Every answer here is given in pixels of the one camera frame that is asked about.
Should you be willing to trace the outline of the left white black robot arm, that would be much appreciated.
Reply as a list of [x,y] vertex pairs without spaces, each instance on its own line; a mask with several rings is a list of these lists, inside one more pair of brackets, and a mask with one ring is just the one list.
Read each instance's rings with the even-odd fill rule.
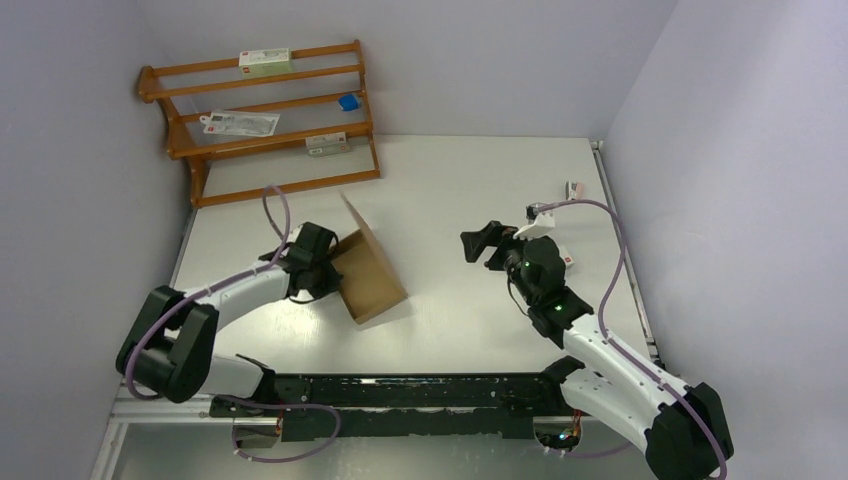
[[242,354],[218,355],[215,344],[224,327],[263,306],[299,303],[301,294],[311,303],[339,290],[343,276],[332,264],[338,235],[311,222],[295,233],[282,251],[209,287],[152,290],[116,356],[131,393],[173,403],[198,394],[234,397],[251,415],[271,411],[280,401],[275,371]]

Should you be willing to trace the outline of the brown cardboard box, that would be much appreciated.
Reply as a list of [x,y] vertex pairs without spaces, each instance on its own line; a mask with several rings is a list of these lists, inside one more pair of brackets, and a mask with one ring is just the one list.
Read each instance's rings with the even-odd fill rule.
[[357,228],[342,238],[331,263],[342,276],[338,292],[357,325],[364,325],[408,298],[382,244],[344,193],[340,198]]

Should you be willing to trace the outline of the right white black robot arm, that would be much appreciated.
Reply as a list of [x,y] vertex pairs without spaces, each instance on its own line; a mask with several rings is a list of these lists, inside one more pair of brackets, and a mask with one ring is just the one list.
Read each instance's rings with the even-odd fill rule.
[[521,236],[497,221],[460,235],[466,262],[494,248],[485,265],[502,271],[533,327],[566,353],[574,371],[544,382],[542,406],[600,420],[637,448],[658,479],[718,479],[734,450],[718,393],[691,386],[640,355],[603,325],[601,313],[566,285],[566,264],[548,236]]

